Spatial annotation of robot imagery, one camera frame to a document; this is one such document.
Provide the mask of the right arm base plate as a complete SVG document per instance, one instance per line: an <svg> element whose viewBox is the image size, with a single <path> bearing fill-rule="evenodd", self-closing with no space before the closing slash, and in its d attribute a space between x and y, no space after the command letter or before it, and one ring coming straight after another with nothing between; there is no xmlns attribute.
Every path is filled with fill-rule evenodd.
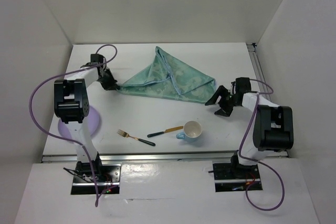
<svg viewBox="0 0 336 224"><path fill-rule="evenodd" d="M213 168L208 173L214 175L217 193L245 191L248 186L249 190L263 190L258 166L234 172L230 163L213 163Z"/></svg>

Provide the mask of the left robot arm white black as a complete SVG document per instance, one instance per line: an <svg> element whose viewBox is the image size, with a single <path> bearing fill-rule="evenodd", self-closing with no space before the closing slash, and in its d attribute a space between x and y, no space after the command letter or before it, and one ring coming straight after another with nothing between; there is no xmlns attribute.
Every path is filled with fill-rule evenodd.
<svg viewBox="0 0 336 224"><path fill-rule="evenodd" d="M93 145L87 119L90 112L87 87L94 82L99 82L107 91L119 89L117 80L105 64L88 63L72 77L54 82L54 112L70 133L67 141L76 146L76 171L96 182L103 177L104 169Z"/></svg>

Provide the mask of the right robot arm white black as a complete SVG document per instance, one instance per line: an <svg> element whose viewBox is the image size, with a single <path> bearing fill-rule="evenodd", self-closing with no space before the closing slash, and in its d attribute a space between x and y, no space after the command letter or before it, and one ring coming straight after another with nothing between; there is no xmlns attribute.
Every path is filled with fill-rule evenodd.
<svg viewBox="0 0 336 224"><path fill-rule="evenodd" d="M250 84L237 81L230 89L219 86L205 105L216 103L216 115L229 117L235 107L252 112L239 148L230 159L229 172L233 177L242 178L268 155L293 147L292 108L272 103L253 91Z"/></svg>

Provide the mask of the green patterned cloth placemat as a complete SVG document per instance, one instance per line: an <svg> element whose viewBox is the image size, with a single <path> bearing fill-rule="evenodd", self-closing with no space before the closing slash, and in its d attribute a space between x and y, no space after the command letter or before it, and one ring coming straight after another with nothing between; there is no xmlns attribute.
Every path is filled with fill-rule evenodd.
<svg viewBox="0 0 336 224"><path fill-rule="evenodd" d="M121 84L119 92L125 95L204 104L216 89L215 78L157 46L152 63Z"/></svg>

